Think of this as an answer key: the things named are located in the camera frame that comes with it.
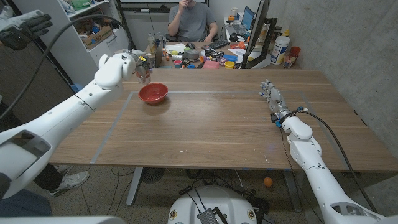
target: keyboard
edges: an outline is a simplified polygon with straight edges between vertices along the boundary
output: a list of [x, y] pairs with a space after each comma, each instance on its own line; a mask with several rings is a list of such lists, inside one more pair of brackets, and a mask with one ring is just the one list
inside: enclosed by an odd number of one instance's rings
[[211, 44], [204, 45], [202, 48], [205, 50], [210, 49], [210, 48], [218, 49], [218, 48], [222, 48], [228, 44], [229, 44], [229, 41], [227, 41], [227, 40], [217, 40], [216, 42], [213, 42]]
[[235, 29], [235, 32], [238, 34], [239, 33], [239, 25], [240, 24], [232, 24], [232, 27]]

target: orange ball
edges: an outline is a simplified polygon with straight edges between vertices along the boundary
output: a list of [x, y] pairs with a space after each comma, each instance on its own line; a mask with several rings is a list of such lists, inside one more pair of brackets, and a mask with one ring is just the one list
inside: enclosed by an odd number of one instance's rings
[[264, 185], [265, 185], [266, 187], [272, 186], [272, 179], [269, 178], [269, 177], [264, 178]]

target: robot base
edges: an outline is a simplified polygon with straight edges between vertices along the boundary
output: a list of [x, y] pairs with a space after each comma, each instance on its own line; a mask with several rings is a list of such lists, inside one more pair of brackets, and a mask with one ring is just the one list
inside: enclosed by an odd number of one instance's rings
[[[191, 190], [174, 202], [170, 209], [168, 224], [201, 224], [202, 222], [198, 218], [198, 208], [203, 213], [206, 209], [213, 210], [216, 207], [220, 210], [228, 223], [257, 223], [251, 204], [235, 191], [214, 185], [198, 187], [196, 190], [198, 193], [195, 192], [195, 189]], [[218, 215], [215, 215], [215, 218], [218, 223], [223, 223]]]

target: red bowl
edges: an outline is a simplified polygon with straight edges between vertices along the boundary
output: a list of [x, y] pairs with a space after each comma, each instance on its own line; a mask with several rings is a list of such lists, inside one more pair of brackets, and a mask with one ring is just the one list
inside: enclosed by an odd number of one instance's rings
[[151, 83], [141, 88], [138, 93], [140, 99], [150, 105], [154, 105], [163, 101], [169, 90], [167, 86], [161, 83]]

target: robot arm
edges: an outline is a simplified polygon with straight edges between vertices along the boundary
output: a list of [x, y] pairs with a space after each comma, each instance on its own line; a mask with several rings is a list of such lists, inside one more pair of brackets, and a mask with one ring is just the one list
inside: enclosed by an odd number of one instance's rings
[[322, 160], [322, 150], [312, 136], [310, 126], [293, 116], [279, 90], [270, 82], [262, 82], [263, 92], [259, 94], [267, 99], [273, 122], [290, 133], [290, 155], [306, 173], [311, 188], [317, 198], [325, 223], [376, 223], [384, 216], [374, 213], [351, 200], [341, 188], [333, 174]]
[[35, 10], [13, 17], [11, 7], [4, 6], [0, 14], [0, 43], [14, 50], [22, 50], [38, 36], [46, 34], [52, 26], [49, 15]]
[[0, 199], [31, 182], [47, 165], [58, 145], [99, 107], [118, 99], [122, 79], [135, 72], [135, 50], [103, 55], [94, 80], [37, 119], [0, 133]]

